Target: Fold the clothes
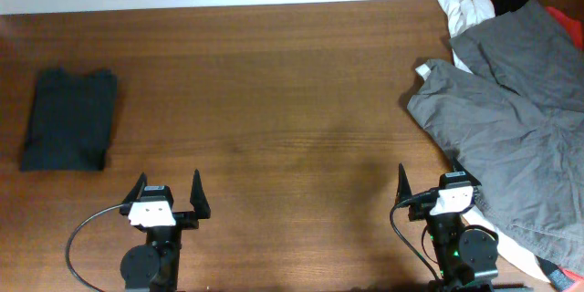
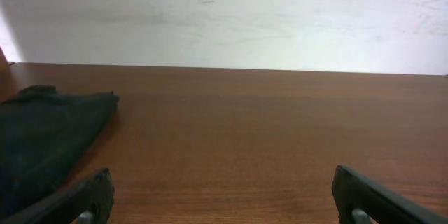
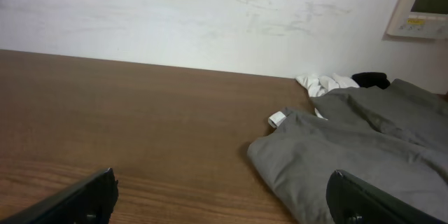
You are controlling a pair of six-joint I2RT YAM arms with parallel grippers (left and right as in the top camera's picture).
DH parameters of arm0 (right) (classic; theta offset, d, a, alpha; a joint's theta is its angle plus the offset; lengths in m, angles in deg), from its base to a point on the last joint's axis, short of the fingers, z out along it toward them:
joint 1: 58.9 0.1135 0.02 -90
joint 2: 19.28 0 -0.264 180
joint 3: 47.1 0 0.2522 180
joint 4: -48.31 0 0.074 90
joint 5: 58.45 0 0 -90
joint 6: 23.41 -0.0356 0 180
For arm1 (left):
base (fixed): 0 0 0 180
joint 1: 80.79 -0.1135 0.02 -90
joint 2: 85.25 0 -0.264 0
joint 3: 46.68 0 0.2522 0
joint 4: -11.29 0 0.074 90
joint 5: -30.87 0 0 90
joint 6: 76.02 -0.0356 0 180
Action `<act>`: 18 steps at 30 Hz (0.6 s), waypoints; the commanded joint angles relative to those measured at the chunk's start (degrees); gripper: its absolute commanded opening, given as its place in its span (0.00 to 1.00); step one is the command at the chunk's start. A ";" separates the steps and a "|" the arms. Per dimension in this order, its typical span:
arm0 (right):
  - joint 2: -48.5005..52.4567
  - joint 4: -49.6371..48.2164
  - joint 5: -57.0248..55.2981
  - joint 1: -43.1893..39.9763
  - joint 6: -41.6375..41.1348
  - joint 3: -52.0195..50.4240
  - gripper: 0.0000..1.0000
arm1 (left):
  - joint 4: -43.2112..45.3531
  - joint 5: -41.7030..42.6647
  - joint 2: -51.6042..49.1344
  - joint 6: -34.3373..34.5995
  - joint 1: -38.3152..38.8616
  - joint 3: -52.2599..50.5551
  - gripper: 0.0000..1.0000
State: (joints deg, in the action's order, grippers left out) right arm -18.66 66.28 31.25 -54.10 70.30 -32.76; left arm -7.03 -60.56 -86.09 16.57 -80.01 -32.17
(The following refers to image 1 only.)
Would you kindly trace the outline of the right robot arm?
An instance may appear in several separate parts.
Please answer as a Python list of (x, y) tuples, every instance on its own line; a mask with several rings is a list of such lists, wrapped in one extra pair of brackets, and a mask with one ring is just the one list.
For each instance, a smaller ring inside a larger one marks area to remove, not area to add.
[[(428, 283), (429, 291), (492, 291), (492, 280), (498, 276), (498, 234), (481, 225), (463, 223), (462, 215), (475, 205), (481, 183), (459, 161), (453, 160), (453, 168), (440, 176), (436, 187), (414, 194), (400, 165), (391, 227), (430, 270), (433, 279)], [(394, 215), (402, 208), (408, 210), (409, 221), (426, 223), (422, 236), (431, 239), (437, 268), (430, 264), (426, 252), (418, 251), (398, 229)]]

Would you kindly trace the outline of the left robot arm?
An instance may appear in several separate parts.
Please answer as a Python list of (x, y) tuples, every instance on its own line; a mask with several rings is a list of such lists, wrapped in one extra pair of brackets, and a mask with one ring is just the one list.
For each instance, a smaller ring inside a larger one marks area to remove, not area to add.
[(182, 234), (196, 230), (211, 217), (200, 173), (195, 171), (190, 193), (191, 211), (175, 212), (167, 185), (149, 185), (143, 173), (122, 201), (120, 214), (146, 234), (142, 245), (131, 248), (120, 261), (126, 291), (176, 292)]

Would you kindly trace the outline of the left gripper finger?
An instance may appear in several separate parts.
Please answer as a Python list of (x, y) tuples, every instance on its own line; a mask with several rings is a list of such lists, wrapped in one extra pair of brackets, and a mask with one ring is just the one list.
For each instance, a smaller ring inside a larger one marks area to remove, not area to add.
[(211, 207), (204, 194), (202, 179), (198, 170), (194, 171), (193, 183), (190, 195), (190, 204), (198, 219), (210, 219)]
[(143, 189), (147, 186), (147, 175), (142, 172), (141, 175), (139, 176), (137, 182), (134, 184), (134, 186), (131, 188), (131, 190), (129, 191), (129, 193), (126, 195), (126, 197), (123, 199), (123, 203), (133, 203), (136, 202), (138, 200), (138, 198), (141, 195), (141, 192), (143, 191)]

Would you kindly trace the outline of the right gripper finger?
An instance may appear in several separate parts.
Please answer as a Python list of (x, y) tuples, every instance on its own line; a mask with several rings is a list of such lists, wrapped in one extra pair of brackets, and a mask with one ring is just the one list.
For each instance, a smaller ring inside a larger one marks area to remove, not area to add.
[(473, 186), (480, 186), (481, 183), (465, 169), (465, 167), (455, 158), (452, 158), (453, 170), (459, 172), (467, 181), (469, 181)]
[(412, 190), (409, 184), (405, 168), (402, 163), (398, 167), (398, 187), (396, 192), (396, 203), (404, 202), (412, 197)]

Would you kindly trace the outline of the grey cargo shorts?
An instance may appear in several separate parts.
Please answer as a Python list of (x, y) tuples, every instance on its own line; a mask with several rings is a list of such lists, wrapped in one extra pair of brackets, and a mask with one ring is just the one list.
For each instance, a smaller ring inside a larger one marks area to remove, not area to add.
[(453, 37), (428, 61), (416, 122), (481, 184), (485, 219), (536, 256), (583, 270), (583, 53), (536, 0)]

